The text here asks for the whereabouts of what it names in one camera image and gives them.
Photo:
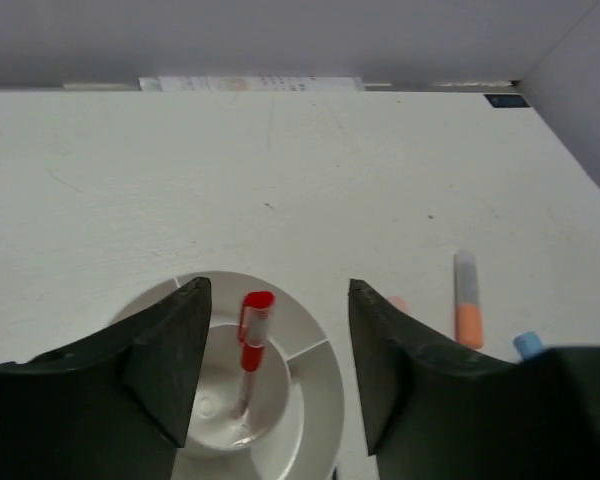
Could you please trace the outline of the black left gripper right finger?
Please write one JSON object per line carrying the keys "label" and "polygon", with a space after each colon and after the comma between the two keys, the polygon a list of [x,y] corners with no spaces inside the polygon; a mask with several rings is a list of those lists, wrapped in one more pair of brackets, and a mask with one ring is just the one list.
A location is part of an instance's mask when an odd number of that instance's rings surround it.
{"label": "black left gripper right finger", "polygon": [[352,280],[368,452],[384,479],[600,479],[600,346],[502,361]]}

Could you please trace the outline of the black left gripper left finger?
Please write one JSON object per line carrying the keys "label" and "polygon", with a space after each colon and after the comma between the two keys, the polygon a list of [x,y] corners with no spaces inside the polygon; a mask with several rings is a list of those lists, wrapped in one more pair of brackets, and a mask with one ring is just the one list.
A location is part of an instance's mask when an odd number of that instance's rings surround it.
{"label": "black left gripper left finger", "polygon": [[0,479],[169,478],[211,310],[197,277],[79,341],[0,364]]}

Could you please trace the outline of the red ballpoint pen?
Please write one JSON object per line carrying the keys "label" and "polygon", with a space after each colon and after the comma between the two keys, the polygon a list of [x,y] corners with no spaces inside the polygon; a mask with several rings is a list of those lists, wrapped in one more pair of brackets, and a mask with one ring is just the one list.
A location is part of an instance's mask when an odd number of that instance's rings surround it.
{"label": "red ballpoint pen", "polygon": [[268,322],[276,297],[271,291],[252,291],[242,300],[237,340],[241,349],[240,366],[243,371],[234,417],[246,416],[253,397],[256,373],[259,370],[268,337]]}

